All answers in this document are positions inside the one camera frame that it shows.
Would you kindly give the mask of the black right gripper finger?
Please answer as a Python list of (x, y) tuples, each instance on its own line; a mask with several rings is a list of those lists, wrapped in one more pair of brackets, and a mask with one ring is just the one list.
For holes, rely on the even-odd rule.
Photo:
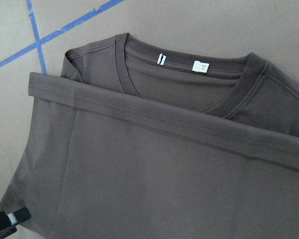
[(6, 214), (0, 212), (0, 239), (4, 239), (17, 232), (16, 226), (31, 218), (27, 208), (21, 208), (15, 212)]

